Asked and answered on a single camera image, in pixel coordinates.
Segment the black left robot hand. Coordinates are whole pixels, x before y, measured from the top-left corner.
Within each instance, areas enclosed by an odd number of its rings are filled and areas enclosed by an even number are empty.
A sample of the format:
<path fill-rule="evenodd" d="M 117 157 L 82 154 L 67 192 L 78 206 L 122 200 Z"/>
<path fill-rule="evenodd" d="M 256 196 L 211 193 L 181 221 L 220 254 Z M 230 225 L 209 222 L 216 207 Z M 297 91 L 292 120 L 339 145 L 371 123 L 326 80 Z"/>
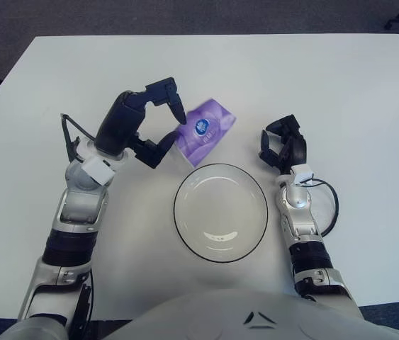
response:
<path fill-rule="evenodd" d="M 187 123 L 183 103 L 177 93 L 174 78 L 169 77 L 149 84 L 144 91 L 124 91 L 114 101 L 94 140 L 94 146 L 104 154 L 118 157 L 130 148 L 135 158 L 152 169 L 157 168 L 174 144 L 178 132 L 171 131 L 159 143 L 141 140 L 138 128 L 146 115 L 146 104 L 166 104 L 181 125 Z"/>

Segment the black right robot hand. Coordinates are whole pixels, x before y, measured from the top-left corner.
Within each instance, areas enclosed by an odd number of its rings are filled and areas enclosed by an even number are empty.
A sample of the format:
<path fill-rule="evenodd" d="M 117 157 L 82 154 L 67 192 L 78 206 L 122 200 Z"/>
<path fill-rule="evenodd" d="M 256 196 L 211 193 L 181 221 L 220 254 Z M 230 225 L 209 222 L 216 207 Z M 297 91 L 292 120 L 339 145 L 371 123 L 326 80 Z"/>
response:
<path fill-rule="evenodd" d="M 281 138 L 282 148 L 279 153 L 269 146 L 270 132 Z M 300 133 L 300 125 L 294 115 L 287 115 L 266 126 L 261 132 L 259 158 L 270 167 L 275 167 L 280 174 L 290 173 L 292 166 L 307 163 L 307 144 Z"/>

